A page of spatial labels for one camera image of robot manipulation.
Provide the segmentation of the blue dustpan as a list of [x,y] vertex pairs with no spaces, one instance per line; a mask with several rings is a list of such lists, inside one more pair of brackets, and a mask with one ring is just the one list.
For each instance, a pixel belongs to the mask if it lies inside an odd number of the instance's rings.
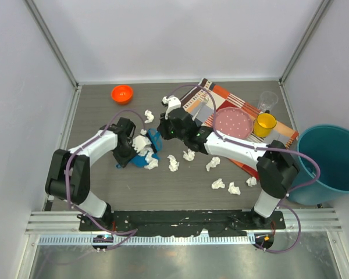
[[[159,156],[156,153],[154,153],[152,155],[152,158],[156,159],[156,160],[160,160]],[[145,156],[136,155],[134,158],[132,158],[130,163],[132,163],[136,167],[141,167],[142,168],[142,167],[145,167],[145,166],[149,165],[149,162],[147,162],[146,159],[148,159],[148,155],[145,155]],[[117,169],[121,169],[122,167],[121,167],[121,165],[117,164],[116,168]]]

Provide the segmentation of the blue hand brush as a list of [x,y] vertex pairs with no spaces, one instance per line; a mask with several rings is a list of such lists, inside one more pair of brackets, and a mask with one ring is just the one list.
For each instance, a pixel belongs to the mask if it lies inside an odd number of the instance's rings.
[[162,140],[160,132],[154,128],[149,128],[147,131],[147,135],[151,140],[151,148],[153,149],[153,152],[160,152],[162,150]]

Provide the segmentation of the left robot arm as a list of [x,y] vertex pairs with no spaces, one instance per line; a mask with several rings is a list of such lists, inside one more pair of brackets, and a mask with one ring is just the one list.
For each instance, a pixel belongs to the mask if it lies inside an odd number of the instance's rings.
[[116,124],[103,126],[85,143],[70,150],[58,149],[52,155],[45,192],[81,209],[105,229],[111,229],[110,204],[91,191],[90,168],[108,152],[124,168],[137,155],[133,147],[136,125],[121,117]]

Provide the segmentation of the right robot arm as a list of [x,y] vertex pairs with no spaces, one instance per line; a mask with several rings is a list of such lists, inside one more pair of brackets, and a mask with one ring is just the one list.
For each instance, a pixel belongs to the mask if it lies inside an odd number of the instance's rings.
[[256,170],[261,193],[247,214],[247,222],[257,227],[271,222],[271,215],[286,197],[300,171],[289,150],[280,141],[253,144],[241,139],[232,140],[225,135],[219,136],[211,127],[198,126],[183,108],[161,113],[158,131],[163,139],[177,138],[194,152],[239,161]]

